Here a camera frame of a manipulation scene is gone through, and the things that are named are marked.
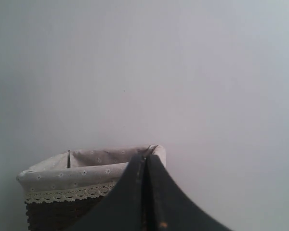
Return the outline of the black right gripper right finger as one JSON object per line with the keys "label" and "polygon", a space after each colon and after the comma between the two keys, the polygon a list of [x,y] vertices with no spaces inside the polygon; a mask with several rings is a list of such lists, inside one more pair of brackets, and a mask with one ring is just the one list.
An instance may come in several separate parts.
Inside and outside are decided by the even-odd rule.
{"label": "black right gripper right finger", "polygon": [[145,229],[147,231],[230,230],[188,198],[156,155],[149,155],[146,158]]}

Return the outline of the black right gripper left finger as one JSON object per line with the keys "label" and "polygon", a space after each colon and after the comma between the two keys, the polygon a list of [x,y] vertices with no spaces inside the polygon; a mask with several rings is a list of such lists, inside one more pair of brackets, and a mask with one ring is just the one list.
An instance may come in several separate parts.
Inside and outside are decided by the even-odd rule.
{"label": "black right gripper left finger", "polygon": [[133,156],[108,195],[67,230],[142,230],[142,186],[145,163],[144,156]]}

